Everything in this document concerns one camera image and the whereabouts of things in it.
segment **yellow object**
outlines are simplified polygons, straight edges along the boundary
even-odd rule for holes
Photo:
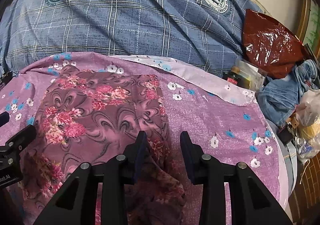
[[[317,118],[316,121],[308,127],[299,125],[298,129],[302,138],[305,140],[311,140],[320,134],[320,119]]]

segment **bottle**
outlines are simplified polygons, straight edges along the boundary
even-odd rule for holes
[[[233,66],[229,73],[223,74],[223,79],[227,80],[230,83],[233,83],[234,85],[237,85],[239,82],[239,73],[240,73],[240,68]]]

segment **black clamp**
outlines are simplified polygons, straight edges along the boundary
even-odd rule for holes
[[[147,135],[107,163],[82,163],[53,195],[34,225],[94,225],[98,183],[103,183],[101,225],[127,225],[124,185],[134,184],[144,161]]]
[[[9,121],[9,113],[0,114],[0,127]],[[36,138],[36,128],[26,126],[0,146],[0,189],[22,180],[20,169],[20,152]]]
[[[225,225],[224,182],[229,183],[232,225],[292,225],[289,217],[266,186],[244,162],[235,166],[204,154],[184,131],[180,146],[188,178],[203,184],[199,225]]]

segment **white flower print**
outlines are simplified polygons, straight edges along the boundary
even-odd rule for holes
[[[213,136],[210,140],[210,144],[213,148],[217,148],[219,146],[219,140],[216,136]]]
[[[28,98],[28,99],[27,99],[27,104],[28,104],[29,106],[33,106],[33,100],[32,100],[31,98]]]
[[[118,74],[123,74],[124,73],[124,70],[122,67],[119,67],[118,70],[117,70],[117,73]]]
[[[115,73],[117,71],[117,67],[113,64],[108,66],[108,72]]]
[[[266,155],[270,155],[272,153],[272,147],[271,146],[268,146],[266,147],[266,150],[264,152]]]
[[[250,164],[251,164],[252,168],[258,168],[260,166],[260,161],[258,161],[256,158],[254,158],[251,160]]]
[[[254,144],[257,146],[257,145],[261,145],[263,143],[263,138],[260,138],[260,137],[257,137],[255,140],[254,140]]]
[[[69,64],[69,61],[68,60],[63,60],[62,65],[66,66],[67,64]]]
[[[175,85],[176,85],[178,88],[184,89],[184,86],[179,85],[178,83],[175,83]]]
[[[177,87],[176,87],[176,85],[173,83],[173,82],[170,82],[170,83],[168,83],[168,88],[170,89],[170,90],[175,90]]]
[[[209,102],[205,95],[203,95],[202,98],[204,98],[207,101],[207,103]]]
[[[20,120],[21,119],[21,113],[16,115],[16,120]]]
[[[175,99],[176,101],[180,101],[182,99],[180,94],[173,94],[172,98]]]

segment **plastic bag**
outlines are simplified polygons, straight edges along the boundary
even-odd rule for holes
[[[320,91],[307,91],[296,109],[299,123],[296,149],[300,158],[309,159],[320,152]]]
[[[268,76],[284,78],[296,62],[309,56],[295,35],[274,18],[246,10],[242,34],[246,57]]]

